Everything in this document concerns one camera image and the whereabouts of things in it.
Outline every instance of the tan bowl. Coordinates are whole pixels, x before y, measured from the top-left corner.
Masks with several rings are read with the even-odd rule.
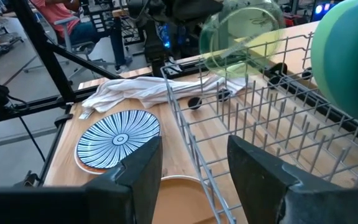
[[[214,198],[217,210],[222,210]],[[220,215],[221,223],[227,223]],[[217,223],[203,186],[194,177],[173,175],[161,179],[153,224],[212,224]]]

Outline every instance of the red shirt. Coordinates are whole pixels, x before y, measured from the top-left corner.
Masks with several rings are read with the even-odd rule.
[[[63,3],[60,4],[45,4],[45,0],[31,0],[32,4],[44,16],[44,18],[51,24],[57,34],[64,38],[63,25],[55,25],[54,23],[61,19],[73,17],[73,14],[65,7]],[[79,23],[80,19],[76,19],[67,23],[68,34],[74,29],[74,26]]]

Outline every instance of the blue light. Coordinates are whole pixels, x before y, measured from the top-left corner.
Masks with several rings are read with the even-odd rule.
[[[319,14],[322,10],[323,10],[323,7],[321,5],[319,5],[316,7],[315,12],[316,12],[316,14]]]

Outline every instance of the person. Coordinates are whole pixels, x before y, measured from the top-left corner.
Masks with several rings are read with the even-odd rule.
[[[31,2],[51,24],[60,42],[64,43],[63,26],[55,25],[54,23],[55,21],[73,17],[70,11],[78,12],[80,10],[80,0],[31,0]],[[104,34],[97,32],[92,22],[81,22],[79,18],[70,21],[67,24],[67,29],[73,45],[88,41],[97,43],[100,38],[105,37]],[[117,73],[126,71],[126,65],[132,61],[132,58],[125,57],[121,30],[112,29],[110,39],[114,57],[116,58],[116,71]]]

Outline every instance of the dishwasher rack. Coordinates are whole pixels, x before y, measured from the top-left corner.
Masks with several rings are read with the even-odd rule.
[[[234,188],[226,189],[228,180],[231,180],[227,157],[217,156],[209,160],[205,153],[206,148],[209,150],[206,142],[210,142],[210,146],[227,142],[230,134],[240,136],[261,150],[322,179],[343,187],[358,187],[358,121],[331,105],[317,88],[311,87],[310,73],[286,75],[285,62],[289,58],[286,54],[294,50],[302,51],[302,69],[309,70],[305,62],[310,59],[308,54],[312,38],[313,34],[308,34],[279,40],[283,42],[285,50],[275,54],[283,54],[283,61],[279,66],[273,66],[273,70],[266,70],[259,63],[267,59],[265,56],[249,54],[252,56],[247,59],[247,63],[261,73],[244,75],[247,85],[235,95],[223,95],[222,100],[221,88],[224,86],[217,85],[213,95],[203,93],[200,86],[202,94],[198,97],[201,98],[201,108],[197,111],[208,110],[209,113],[197,120],[190,117],[192,113],[200,111],[192,111],[183,104],[183,100],[175,97],[168,75],[163,72],[166,68],[177,65],[161,68],[167,84],[168,102],[196,173],[203,180],[201,183],[217,223],[246,222],[239,200],[236,202],[233,196],[229,200],[226,198],[228,192],[236,194]],[[287,48],[288,41],[305,39],[308,39],[306,46]],[[252,52],[254,47],[260,46],[263,45],[250,47],[248,51]],[[202,72],[203,63],[201,59],[198,61],[198,79],[203,83],[211,73]],[[216,128],[217,132],[207,137],[197,136],[194,127],[201,127],[206,123],[214,123],[220,128]],[[221,149],[221,152],[226,152],[226,148]],[[216,172],[216,164],[222,164],[221,167],[227,169]],[[219,199],[223,209],[216,209],[214,196]]]

